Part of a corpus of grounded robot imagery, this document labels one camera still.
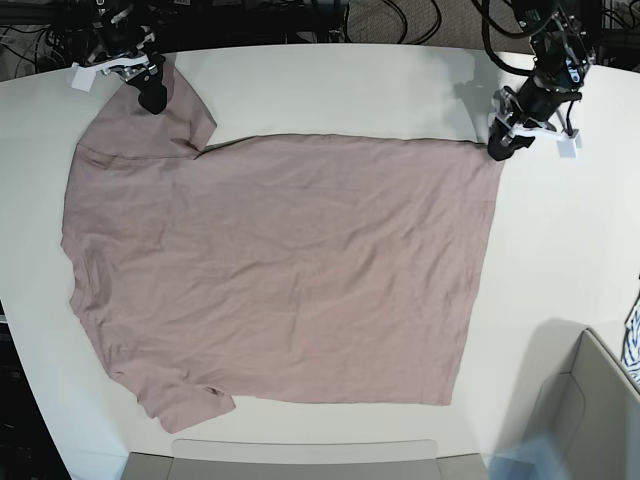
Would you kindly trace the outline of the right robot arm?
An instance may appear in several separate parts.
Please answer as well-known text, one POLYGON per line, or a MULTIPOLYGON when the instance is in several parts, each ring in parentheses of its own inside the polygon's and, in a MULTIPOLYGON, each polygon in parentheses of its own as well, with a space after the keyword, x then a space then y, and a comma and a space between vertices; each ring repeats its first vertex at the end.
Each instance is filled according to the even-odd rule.
POLYGON ((135 1, 96 1, 92 27, 98 44, 87 61, 104 75, 115 74, 134 87, 140 106, 157 115, 168 102, 163 84, 166 59, 156 49, 156 36, 143 8, 135 1))

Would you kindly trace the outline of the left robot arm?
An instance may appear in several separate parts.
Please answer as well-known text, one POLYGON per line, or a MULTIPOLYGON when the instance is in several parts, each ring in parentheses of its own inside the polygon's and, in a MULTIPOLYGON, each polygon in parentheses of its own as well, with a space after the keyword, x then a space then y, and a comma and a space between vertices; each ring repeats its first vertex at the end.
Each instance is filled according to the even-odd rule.
POLYGON ((557 143, 560 156, 574 158, 582 147, 581 134, 571 113, 582 100, 585 77, 595 63, 596 52, 589 32, 575 17, 570 1, 509 1, 520 30, 508 31, 490 14, 488 1, 474 6, 482 18, 481 35, 485 53, 500 70, 525 78, 513 89, 500 88, 493 97, 495 113, 489 122, 487 151, 504 161, 537 138, 557 143), (493 50, 490 31, 509 39, 529 41, 534 66, 527 70, 505 63, 493 50))

